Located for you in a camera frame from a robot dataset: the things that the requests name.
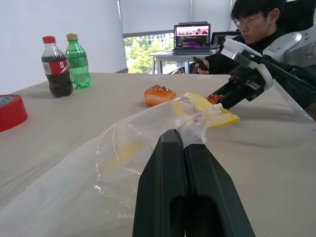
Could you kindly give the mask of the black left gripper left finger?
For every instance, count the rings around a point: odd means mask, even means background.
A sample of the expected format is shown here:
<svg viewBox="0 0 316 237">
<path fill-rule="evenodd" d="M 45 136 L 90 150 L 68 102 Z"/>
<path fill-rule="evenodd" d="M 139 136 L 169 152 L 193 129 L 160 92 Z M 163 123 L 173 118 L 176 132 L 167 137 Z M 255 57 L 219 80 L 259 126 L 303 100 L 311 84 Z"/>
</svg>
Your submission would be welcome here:
<svg viewBox="0 0 316 237">
<path fill-rule="evenodd" d="M 175 129 L 162 134 L 138 182 L 134 237 L 182 237 L 185 234 L 185 166 Z"/>
</svg>

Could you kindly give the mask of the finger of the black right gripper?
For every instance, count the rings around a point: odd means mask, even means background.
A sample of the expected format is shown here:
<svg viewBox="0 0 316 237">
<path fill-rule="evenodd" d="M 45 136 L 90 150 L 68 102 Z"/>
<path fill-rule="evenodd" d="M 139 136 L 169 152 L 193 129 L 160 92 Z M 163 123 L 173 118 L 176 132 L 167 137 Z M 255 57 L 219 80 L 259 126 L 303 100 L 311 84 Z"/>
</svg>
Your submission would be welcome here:
<svg viewBox="0 0 316 237">
<path fill-rule="evenodd" d="M 235 82 L 228 82 L 216 91 L 214 91 L 211 95 L 218 95 L 218 96 L 229 96 L 234 93 L 237 88 L 237 84 Z"/>
<path fill-rule="evenodd" d="M 234 89 L 231 91 L 223 92 L 221 104 L 223 108 L 230 109 L 245 99 L 249 94 L 249 89 Z"/>
</svg>

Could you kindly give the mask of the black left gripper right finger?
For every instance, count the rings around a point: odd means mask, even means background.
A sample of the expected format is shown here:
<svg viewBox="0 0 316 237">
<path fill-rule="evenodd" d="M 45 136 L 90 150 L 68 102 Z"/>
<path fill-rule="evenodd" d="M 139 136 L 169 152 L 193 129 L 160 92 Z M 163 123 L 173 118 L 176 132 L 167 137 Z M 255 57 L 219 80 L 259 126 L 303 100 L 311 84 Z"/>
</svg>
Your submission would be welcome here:
<svg viewBox="0 0 316 237">
<path fill-rule="evenodd" d="M 235 185 L 206 145 L 184 149 L 189 184 L 188 237 L 255 235 Z"/>
</svg>

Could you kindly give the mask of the person's hand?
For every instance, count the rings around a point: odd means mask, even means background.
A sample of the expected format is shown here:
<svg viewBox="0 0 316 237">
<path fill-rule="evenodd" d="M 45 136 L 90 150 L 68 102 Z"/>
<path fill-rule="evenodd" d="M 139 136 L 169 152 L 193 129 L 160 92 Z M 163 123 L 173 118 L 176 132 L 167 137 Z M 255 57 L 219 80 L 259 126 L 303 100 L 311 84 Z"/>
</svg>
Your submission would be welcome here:
<svg viewBox="0 0 316 237">
<path fill-rule="evenodd" d="M 209 62 L 206 59 L 202 59 L 200 61 L 195 61 L 195 70 L 198 74 L 209 74 Z"/>
</svg>

